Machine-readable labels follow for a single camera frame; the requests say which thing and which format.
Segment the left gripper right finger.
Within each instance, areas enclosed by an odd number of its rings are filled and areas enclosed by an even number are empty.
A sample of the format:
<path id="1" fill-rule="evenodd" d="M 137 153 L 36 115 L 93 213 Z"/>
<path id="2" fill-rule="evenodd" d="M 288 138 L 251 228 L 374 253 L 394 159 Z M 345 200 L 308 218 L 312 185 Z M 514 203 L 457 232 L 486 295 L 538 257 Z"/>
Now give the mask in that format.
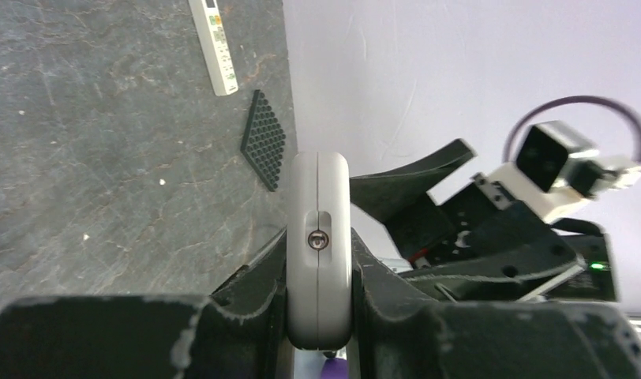
<path id="1" fill-rule="evenodd" d="M 597 302 L 438 302 L 352 237 L 352 378 L 641 378 L 641 333 Z"/>

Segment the long white remote control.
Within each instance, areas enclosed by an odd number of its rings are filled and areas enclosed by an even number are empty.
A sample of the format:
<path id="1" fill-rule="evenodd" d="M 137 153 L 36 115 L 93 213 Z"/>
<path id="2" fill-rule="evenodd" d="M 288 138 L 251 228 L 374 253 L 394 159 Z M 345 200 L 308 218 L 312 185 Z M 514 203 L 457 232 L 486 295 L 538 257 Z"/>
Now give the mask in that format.
<path id="1" fill-rule="evenodd" d="M 208 75 L 217 96 L 229 96 L 238 90 L 227 36 L 216 1 L 189 0 Z"/>

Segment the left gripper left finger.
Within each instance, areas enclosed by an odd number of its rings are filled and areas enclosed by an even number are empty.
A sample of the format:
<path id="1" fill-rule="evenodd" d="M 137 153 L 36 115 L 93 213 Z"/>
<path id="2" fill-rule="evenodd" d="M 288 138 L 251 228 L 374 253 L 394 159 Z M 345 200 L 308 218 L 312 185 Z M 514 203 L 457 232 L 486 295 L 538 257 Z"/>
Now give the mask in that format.
<path id="1" fill-rule="evenodd" d="M 285 378 L 286 235 L 213 293 L 34 296 L 0 312 L 0 378 Z"/>

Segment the dark studded baseplate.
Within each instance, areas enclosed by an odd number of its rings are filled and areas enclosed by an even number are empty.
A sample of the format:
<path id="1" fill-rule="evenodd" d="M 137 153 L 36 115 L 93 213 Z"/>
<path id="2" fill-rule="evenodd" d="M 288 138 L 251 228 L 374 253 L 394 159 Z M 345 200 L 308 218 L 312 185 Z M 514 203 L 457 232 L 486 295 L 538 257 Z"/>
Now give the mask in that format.
<path id="1" fill-rule="evenodd" d="M 264 92 L 255 90 L 240 151 L 270 192 L 279 188 L 286 139 L 283 127 Z"/>

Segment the white grey remote control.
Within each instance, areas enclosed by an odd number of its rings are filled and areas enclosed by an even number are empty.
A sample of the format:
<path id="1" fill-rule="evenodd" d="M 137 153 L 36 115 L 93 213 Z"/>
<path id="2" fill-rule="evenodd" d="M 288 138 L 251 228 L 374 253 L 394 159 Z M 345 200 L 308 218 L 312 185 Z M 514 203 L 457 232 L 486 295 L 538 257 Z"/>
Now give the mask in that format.
<path id="1" fill-rule="evenodd" d="M 300 152 L 287 210 L 287 335 L 300 350 L 336 351 L 352 328 L 349 168 L 338 152 Z"/>

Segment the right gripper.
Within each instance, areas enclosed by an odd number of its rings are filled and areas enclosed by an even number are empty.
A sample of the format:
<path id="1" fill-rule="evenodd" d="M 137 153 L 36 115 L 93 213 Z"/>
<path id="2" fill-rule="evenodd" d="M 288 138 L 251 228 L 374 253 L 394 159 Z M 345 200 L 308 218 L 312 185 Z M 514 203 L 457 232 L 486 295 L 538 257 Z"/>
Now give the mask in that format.
<path id="1" fill-rule="evenodd" d="M 475 157 L 462 139 L 413 163 L 350 179 L 350 201 L 383 223 L 416 269 L 400 276 L 442 302 L 533 302 L 587 267 L 522 201 L 478 174 L 439 204 L 427 191 Z"/>

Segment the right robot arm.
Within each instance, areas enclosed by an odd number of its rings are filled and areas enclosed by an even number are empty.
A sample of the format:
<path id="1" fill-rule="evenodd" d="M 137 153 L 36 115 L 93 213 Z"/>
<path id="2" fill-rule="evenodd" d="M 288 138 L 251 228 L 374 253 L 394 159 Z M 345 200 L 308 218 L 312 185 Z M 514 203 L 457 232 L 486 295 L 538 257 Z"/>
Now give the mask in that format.
<path id="1" fill-rule="evenodd" d="M 474 156 L 457 139 L 390 171 L 350 180 L 354 205 L 381 223 L 409 264 L 402 277 L 441 301 L 609 301 L 607 239 L 585 220 L 541 220 L 501 180 L 475 174 L 442 204 L 428 194 Z"/>

